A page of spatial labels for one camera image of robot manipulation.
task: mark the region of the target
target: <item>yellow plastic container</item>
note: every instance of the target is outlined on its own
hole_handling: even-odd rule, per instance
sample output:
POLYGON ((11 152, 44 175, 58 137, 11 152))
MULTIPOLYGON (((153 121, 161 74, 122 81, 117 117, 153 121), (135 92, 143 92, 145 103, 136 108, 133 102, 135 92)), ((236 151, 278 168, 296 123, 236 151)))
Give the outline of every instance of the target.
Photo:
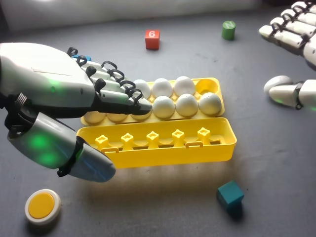
MULTIPOLYGON (((192 79, 192 81, 196 85, 196 92, 194 94, 194 97, 196 98, 196 100, 198 102, 199 102, 201 96, 205 93, 213 92, 213 93, 218 95, 218 97, 222 101, 222 110, 219 113, 210 116, 210 115, 206 115, 206 114, 202 113, 200 110, 198 110, 195 115, 193 115, 191 117, 185 117, 185 116, 178 114, 175 111, 175 113, 171 117, 166 118, 166 119, 158 118, 154 115, 154 113, 151 113, 150 116, 145 118, 145 119, 143 119, 139 116, 135 116, 135 115, 123 116, 124 119, 121 121, 114 121, 114 120, 111 120, 111 116, 105 116, 105 118, 101 122, 98 122, 98 123, 88 123, 84 119, 84 117, 81 117, 81 122, 86 126, 96 126, 96 125, 111 125, 111 124, 133 123, 133 122, 158 122, 158 121, 179 120, 179 119, 204 119, 204 118, 212 118, 212 117, 217 117, 217 116, 222 115, 225 111, 225 108, 224 108, 221 87, 220 87, 218 79, 216 79, 216 78, 199 78, 199 79, 192 79)), ((172 86, 174 86, 175 80, 171 80, 170 83, 172 86)), ((153 81, 148 82, 148 85, 150 88, 152 88, 154 85, 154 82, 153 81)), ((171 99, 173 100, 174 103, 177 102, 178 98, 179 98, 179 96, 177 96, 175 93, 173 93, 173 95, 171 96, 171 99)), ((155 97, 153 95, 151 95, 148 98, 148 101, 151 102, 151 104, 154 103, 154 100, 155 100, 155 97)))
POLYGON ((226 161, 237 142, 226 118, 91 126, 77 135, 116 168, 226 161))

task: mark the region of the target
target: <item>white robotic hand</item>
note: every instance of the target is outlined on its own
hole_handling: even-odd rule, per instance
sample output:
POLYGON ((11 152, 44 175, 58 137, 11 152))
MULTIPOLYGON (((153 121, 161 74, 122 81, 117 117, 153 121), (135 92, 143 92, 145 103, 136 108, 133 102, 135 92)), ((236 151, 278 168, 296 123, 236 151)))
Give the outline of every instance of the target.
MULTIPOLYGON (((260 28, 259 33, 295 54, 302 55, 308 65, 316 69, 316 4, 298 1, 274 18, 270 26, 260 28)), ((264 92, 277 103, 301 109, 303 106, 316 110, 316 80, 293 82, 287 76, 270 79, 264 92)))
POLYGON ((21 153, 57 174, 105 182, 114 164, 58 121, 89 111, 147 114, 152 106, 135 84, 115 69, 84 56, 33 43, 0 44, 0 108, 8 111, 8 140, 21 153))

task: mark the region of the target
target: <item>red block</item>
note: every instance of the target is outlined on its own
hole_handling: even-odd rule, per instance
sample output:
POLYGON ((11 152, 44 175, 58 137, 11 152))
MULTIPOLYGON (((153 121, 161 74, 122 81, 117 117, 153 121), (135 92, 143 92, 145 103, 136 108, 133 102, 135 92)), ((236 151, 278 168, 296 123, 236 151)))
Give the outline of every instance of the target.
POLYGON ((159 49, 160 31, 159 30, 146 30, 145 44, 146 49, 159 49))

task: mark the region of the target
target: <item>egg carton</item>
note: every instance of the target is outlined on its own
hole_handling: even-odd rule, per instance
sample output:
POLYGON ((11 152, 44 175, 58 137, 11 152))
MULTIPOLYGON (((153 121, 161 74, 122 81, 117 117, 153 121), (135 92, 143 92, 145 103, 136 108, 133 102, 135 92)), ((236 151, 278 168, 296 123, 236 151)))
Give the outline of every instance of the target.
POLYGON ((116 168, 227 161, 237 142, 226 118, 90 126, 77 135, 116 168))
MULTIPOLYGON (((136 116, 136 115, 113 115, 113 114, 108 114, 108 115, 103 115, 100 113, 96 113, 96 116, 104 116, 104 119, 98 123, 90 123, 87 122, 84 117, 81 117, 81 122, 82 124, 86 126, 96 126, 96 125, 112 125, 112 124, 124 124, 124 123, 136 123, 136 122, 158 122, 158 121, 167 121, 167 120, 179 120, 179 119, 206 119, 206 118, 211 118, 211 117, 218 117, 222 115, 225 111, 224 108, 224 102, 223 102, 223 97, 222 97, 222 92, 221 92, 221 87, 219 84, 218 79, 216 78, 199 78, 199 79, 192 79, 196 86, 196 92, 194 93, 195 99, 199 102, 201 96, 205 93, 212 92, 216 94, 222 103, 222 109, 220 112, 213 114, 213 115, 206 115, 200 109, 192 116, 186 117, 182 116, 177 111, 174 112, 174 114, 168 118, 158 118, 154 115, 154 113, 150 112, 151 114, 146 117, 146 116, 136 116)), ((174 87, 174 84, 176 80, 170 80, 169 81, 172 87, 174 87)), ((153 87, 154 82, 148 82, 147 83, 150 87, 150 89, 153 87)), ((170 97, 171 100, 174 102, 174 104, 177 103, 177 100, 179 96, 177 96, 174 92, 172 96, 170 97)), ((153 104, 155 101, 155 97, 151 94, 150 97, 148 98, 148 101, 153 104)))

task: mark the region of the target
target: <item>gray table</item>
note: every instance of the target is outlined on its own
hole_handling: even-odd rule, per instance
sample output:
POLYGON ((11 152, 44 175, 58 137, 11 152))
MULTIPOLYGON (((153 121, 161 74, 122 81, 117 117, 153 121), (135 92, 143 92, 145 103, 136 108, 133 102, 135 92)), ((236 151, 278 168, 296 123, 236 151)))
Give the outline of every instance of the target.
MULTIPOLYGON (((315 112, 272 104, 263 93, 268 79, 316 78, 300 56, 270 44, 258 29, 283 8, 106 23, 12 35, 66 51, 75 46, 96 62, 111 60, 131 79, 153 81, 216 77, 226 117, 238 139, 229 162, 118 170, 108 183, 59 178, 25 158, 6 140, 0 123, 0 236, 103 237, 297 237, 315 235, 315 112), (237 24, 236 40, 221 39, 222 23, 237 24), (161 29, 159 51, 147 51, 145 30, 161 29), (237 180, 245 192, 244 216, 231 219, 216 189, 237 180), (49 188, 62 199, 59 221, 37 230, 24 205, 49 188)), ((4 121, 6 111, 0 111, 4 121)), ((65 119, 75 129, 79 118, 65 119)))

